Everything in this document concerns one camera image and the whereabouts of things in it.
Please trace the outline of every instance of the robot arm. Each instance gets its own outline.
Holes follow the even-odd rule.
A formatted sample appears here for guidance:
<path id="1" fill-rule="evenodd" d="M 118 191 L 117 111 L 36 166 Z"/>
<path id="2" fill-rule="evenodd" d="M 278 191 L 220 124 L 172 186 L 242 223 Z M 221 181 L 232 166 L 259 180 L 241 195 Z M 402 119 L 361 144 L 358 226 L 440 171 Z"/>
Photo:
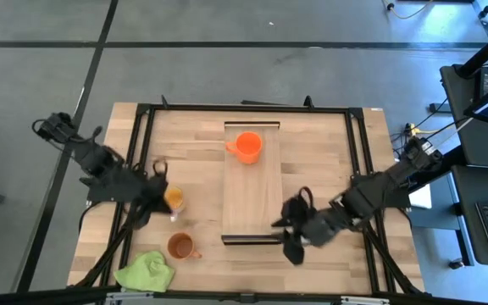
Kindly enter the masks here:
<path id="1" fill-rule="evenodd" d="M 303 187 L 284 203 L 281 219 L 272 224 L 273 227 L 291 227 L 291 233 L 284 229 L 282 234 L 275 235 L 284 245 L 284 254 L 293 264 L 301 264 L 304 246 L 322 247 L 344 229 L 362 231 L 372 241 L 402 289 L 418 292 L 382 246 L 369 220 L 375 212 L 385 207 L 387 193 L 396 190 L 410 175 L 439 164 L 441 158 L 441 153 L 429 142 L 412 137 L 404 147 L 399 163 L 345 190 L 330 200 L 330 208 L 316 210 L 312 192 Z M 304 195 L 308 194 L 309 205 L 303 191 Z"/>
<path id="2" fill-rule="evenodd" d="M 148 177 L 146 172 L 129 168 L 124 159 L 113 149 L 95 143 L 101 133 L 97 127 L 90 138 L 78 135 L 68 114 L 52 114 L 48 119 L 38 119 L 31 129 L 41 138 L 53 144 L 65 145 L 72 159 L 88 174 L 80 181 L 89 188 L 87 199 L 91 202 L 131 202 L 130 211 L 107 250 L 97 260 L 86 277 L 75 286 L 92 286 L 103 268 L 111 262 L 119 244 L 133 230 L 146 225 L 152 213 L 170 214 L 169 205 L 164 200 L 167 189 L 167 164 L 154 161 L 154 175 Z M 163 164 L 163 170 L 157 165 Z"/>

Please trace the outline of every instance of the gray floor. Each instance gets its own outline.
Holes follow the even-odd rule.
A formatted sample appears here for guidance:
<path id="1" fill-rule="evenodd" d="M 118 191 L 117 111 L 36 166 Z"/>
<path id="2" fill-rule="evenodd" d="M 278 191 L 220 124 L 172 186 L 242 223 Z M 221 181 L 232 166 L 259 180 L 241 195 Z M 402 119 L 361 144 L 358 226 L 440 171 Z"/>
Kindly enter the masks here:
<path id="1" fill-rule="evenodd" d="M 0 40 L 96 41 L 108 5 L 108 0 L 0 1 Z M 409 14 L 421 5 L 397 3 L 396 9 Z M 469 4 L 433 3 L 413 19 L 399 20 L 385 14 L 380 0 L 120 0 L 108 40 L 486 42 L 487 35 Z M 86 134 L 106 125 L 115 102 L 158 102 L 164 94 L 170 103 L 250 99 L 288 104 L 311 95 L 317 105 L 382 107 L 390 131 L 398 132 L 404 123 L 424 118 L 429 103 L 445 98 L 438 69 L 463 63 L 475 51 L 105 49 L 80 130 Z M 90 48 L 0 48 L 0 192 L 7 196 L 0 204 L 0 293 L 13 289 L 58 160 L 57 152 L 31 133 L 30 124 L 51 112 L 73 113 L 92 54 Z M 449 115 L 437 115 L 423 129 L 449 122 Z M 453 139 L 440 149 L 456 144 Z M 65 285 L 86 197 L 80 176 L 71 164 L 34 290 Z M 413 233 L 428 292 L 488 301 L 488 266 L 446 267 L 459 255 L 452 232 Z"/>

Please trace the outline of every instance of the green cloth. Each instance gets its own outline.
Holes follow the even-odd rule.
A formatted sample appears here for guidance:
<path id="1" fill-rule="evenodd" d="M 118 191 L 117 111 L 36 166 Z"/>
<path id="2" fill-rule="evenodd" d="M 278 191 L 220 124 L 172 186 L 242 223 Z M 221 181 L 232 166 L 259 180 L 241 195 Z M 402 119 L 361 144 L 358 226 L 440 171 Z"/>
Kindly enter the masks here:
<path id="1" fill-rule="evenodd" d="M 139 254 L 133 263 L 114 272 L 114 277 L 125 288 L 138 291 L 165 292 L 175 270 L 165 264 L 159 251 Z"/>

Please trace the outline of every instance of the desk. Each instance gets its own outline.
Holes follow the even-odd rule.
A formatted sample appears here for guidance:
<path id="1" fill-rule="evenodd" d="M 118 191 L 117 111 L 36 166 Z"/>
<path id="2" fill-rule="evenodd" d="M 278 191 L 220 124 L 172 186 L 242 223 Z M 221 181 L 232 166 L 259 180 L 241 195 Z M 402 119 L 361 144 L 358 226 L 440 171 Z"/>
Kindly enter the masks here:
<path id="1" fill-rule="evenodd" d="M 468 224 L 475 259 L 482 264 L 488 264 L 488 241 L 475 207 L 478 201 L 488 200 L 488 169 L 453 166 L 452 172 L 460 205 Z"/>
<path id="2" fill-rule="evenodd" d="M 464 110 L 474 98 L 475 79 L 461 78 L 452 66 L 441 67 L 440 74 L 447 100 L 452 109 L 453 119 L 457 121 L 466 118 Z M 488 123 L 473 119 L 458 132 L 458 136 L 461 145 L 444 154 L 444 160 L 438 170 L 417 173 L 412 176 L 416 185 L 410 187 L 410 192 L 443 176 L 451 170 L 453 165 L 471 164 L 488 167 Z"/>
<path id="3" fill-rule="evenodd" d="M 136 103 L 116 103 L 104 143 L 126 155 L 135 118 Z M 364 122 L 375 170 L 393 163 L 389 133 L 381 109 L 365 108 Z M 283 196 L 309 186 L 318 208 L 349 187 L 352 162 L 347 128 L 339 114 L 274 113 L 243 111 L 157 110 L 148 149 L 147 170 L 152 161 L 167 158 L 168 180 L 184 192 L 186 209 L 171 223 L 153 215 L 135 231 L 130 258 L 139 252 L 161 251 L 175 268 L 171 291 L 256 291 L 271 293 L 369 294 L 363 236 L 345 230 L 323 249 L 307 248 L 305 263 L 292 266 L 280 245 L 224 246 L 221 241 L 221 206 L 224 172 L 224 122 L 262 120 L 280 122 Z M 141 124 L 139 139 L 145 134 Z M 356 121 L 352 124 L 358 128 Z M 358 159 L 363 164 L 363 148 Z M 138 160 L 140 143 L 136 148 Z M 114 204 L 104 203 L 86 215 L 69 273 L 69 284 L 81 280 L 104 251 L 114 215 Z M 166 242 L 177 231 L 193 236 L 201 259 L 177 261 L 166 251 Z M 423 289 L 412 232 L 396 209 L 385 212 L 385 231 L 392 257 L 415 286 Z M 113 270 L 118 265 L 116 253 Z M 380 257 L 375 256 L 380 287 L 385 280 Z"/>

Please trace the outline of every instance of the tabletop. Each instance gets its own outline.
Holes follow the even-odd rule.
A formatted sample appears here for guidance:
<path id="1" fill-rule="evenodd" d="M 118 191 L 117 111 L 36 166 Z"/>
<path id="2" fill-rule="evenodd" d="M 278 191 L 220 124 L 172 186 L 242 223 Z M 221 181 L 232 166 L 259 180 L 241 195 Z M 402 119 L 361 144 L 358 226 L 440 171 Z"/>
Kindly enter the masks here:
<path id="1" fill-rule="evenodd" d="M 104 144 L 125 156 L 136 103 L 116 103 L 108 122 Z M 394 163 L 385 115 L 381 108 L 364 108 L 369 147 L 375 170 Z M 283 198 L 308 186 L 318 208 L 349 187 L 352 174 L 343 115 L 243 111 L 158 110 L 153 121 L 146 168 L 152 173 L 155 158 L 169 164 L 168 181 L 184 193 L 186 209 L 171 223 L 166 215 L 153 215 L 133 234 L 130 262 L 140 252 L 158 250 L 175 269 L 172 291 L 256 291 L 272 293 L 369 294 L 369 273 L 363 236 L 344 230 L 323 248 L 308 247 L 304 264 L 287 261 L 280 245 L 225 246 L 221 241 L 224 182 L 224 122 L 280 122 L 280 159 Z M 142 122 L 139 139 L 145 131 Z M 359 163 L 364 164 L 358 124 Z M 139 159 L 140 141 L 135 160 Z M 114 216 L 113 202 L 99 204 L 85 217 L 69 272 L 69 284 L 81 280 L 107 246 Z M 192 236 L 199 259 L 176 260 L 166 243 L 175 232 Z M 385 232 L 391 256 L 415 286 L 423 289 L 419 262 L 407 219 L 396 209 L 385 211 Z M 113 270 L 118 265 L 115 254 Z M 380 288 L 385 279 L 380 256 L 375 254 Z"/>

